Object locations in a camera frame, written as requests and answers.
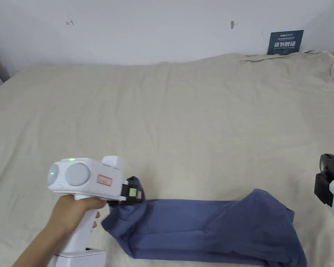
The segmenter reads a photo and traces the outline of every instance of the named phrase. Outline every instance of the red label sticker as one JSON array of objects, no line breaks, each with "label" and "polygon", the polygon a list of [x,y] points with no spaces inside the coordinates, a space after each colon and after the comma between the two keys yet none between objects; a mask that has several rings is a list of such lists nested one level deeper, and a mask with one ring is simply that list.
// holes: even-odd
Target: red label sticker
[{"label": "red label sticker", "polygon": [[105,186],[111,186],[112,179],[109,177],[106,177],[104,175],[98,175],[98,178],[96,179],[96,182],[98,184],[104,184]]}]

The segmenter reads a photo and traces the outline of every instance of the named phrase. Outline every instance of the dark blue sign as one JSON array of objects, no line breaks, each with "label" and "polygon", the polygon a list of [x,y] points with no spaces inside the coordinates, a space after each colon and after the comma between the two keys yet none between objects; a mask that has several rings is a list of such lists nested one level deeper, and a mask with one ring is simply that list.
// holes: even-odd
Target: dark blue sign
[{"label": "dark blue sign", "polygon": [[267,55],[288,55],[299,52],[303,30],[288,32],[271,32]]}]

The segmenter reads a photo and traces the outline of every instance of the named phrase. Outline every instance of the bed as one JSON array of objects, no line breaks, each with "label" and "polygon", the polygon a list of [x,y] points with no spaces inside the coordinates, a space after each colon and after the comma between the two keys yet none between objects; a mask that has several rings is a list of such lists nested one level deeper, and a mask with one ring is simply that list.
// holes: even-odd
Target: bed
[{"label": "bed", "polygon": [[[149,199],[268,191],[296,212],[309,266],[327,266],[334,220],[313,193],[323,153],[334,154],[327,53],[25,69],[0,87],[0,266],[10,266],[49,218],[59,196],[47,189],[50,165],[105,155],[124,157],[126,178],[139,177]],[[90,245],[108,251],[111,267],[209,266],[129,258],[102,227]]]}]

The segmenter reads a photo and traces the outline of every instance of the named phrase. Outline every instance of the folded garment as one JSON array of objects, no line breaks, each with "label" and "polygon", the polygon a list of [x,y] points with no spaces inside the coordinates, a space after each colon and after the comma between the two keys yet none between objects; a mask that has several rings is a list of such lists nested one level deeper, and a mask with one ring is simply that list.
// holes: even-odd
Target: folded garment
[{"label": "folded garment", "polygon": [[133,258],[306,266],[293,219],[293,211],[255,189],[241,201],[144,199],[110,207],[102,226]]}]

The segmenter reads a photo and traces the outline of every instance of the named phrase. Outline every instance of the finger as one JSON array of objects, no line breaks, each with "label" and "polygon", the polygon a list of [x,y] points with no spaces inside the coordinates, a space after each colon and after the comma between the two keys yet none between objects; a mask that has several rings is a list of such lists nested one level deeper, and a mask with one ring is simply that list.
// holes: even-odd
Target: finger
[{"label": "finger", "polygon": [[84,198],[80,199],[78,201],[81,201],[84,206],[86,207],[87,210],[92,210],[92,209],[101,209],[105,207],[106,201],[97,198],[97,197],[89,197],[89,198]]}]

